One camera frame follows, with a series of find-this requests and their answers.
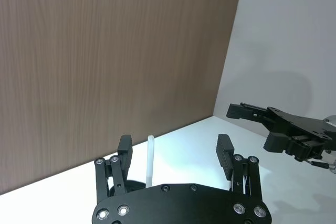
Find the white tabletop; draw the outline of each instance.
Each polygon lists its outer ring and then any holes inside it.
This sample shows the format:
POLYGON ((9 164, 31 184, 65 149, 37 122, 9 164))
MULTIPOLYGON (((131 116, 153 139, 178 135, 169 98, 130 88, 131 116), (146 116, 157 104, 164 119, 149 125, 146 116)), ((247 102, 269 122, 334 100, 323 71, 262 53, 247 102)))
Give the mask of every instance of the white tabletop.
MULTIPOLYGON (((230 136, 235 153, 260 159, 262 196, 273 223, 336 223, 335 174, 268 153, 262 148, 264 137, 214 116, 155 139, 153 185, 228 189, 216 156, 218 134, 230 136)), ((133 147, 128 179, 145 182, 146 155, 146 143, 133 147)), ((1 195, 0 223, 90 224, 96 206, 94 171, 90 162, 1 195)))

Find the white wall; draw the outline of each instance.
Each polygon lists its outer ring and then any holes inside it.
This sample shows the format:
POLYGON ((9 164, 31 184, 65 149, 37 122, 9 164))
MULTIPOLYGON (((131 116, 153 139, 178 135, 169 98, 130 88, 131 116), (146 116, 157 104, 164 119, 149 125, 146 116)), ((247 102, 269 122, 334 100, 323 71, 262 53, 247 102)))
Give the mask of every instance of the white wall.
POLYGON ((336 114, 336 0, 239 0, 214 115, 230 103, 323 119, 336 114))

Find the wooden panel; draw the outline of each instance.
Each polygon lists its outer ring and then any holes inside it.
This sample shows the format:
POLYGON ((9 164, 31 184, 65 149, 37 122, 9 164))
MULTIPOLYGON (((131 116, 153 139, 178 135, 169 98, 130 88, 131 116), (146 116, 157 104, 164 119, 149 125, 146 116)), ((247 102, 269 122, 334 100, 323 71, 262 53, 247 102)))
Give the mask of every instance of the wooden panel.
POLYGON ((237 2, 0 0, 0 193, 212 115, 237 2))

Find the white table surface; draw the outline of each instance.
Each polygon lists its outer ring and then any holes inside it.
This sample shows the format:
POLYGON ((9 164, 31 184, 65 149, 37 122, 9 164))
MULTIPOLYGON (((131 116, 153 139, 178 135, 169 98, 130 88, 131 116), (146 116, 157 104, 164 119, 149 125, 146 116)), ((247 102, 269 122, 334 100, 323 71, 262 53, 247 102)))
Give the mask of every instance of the white table surface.
MULTIPOLYGON (((335 174, 268 153, 262 148, 264 137, 214 116, 155 139, 153 185, 228 189, 216 156, 218 134, 230 136, 235 153, 260 159, 262 196, 273 223, 336 223, 335 174)), ((145 182, 146 155, 146 143, 133 147, 128 179, 145 182)), ((1 195, 0 223, 90 224, 96 206, 94 171, 90 162, 1 195)))

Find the white cable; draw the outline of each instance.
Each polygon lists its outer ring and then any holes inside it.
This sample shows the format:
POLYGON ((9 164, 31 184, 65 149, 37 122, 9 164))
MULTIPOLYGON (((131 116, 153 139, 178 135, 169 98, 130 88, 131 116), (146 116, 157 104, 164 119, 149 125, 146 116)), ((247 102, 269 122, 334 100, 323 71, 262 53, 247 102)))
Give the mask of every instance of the white cable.
POLYGON ((149 135, 147 141, 146 188, 151 187, 153 183, 153 166, 154 166, 154 136, 149 135))

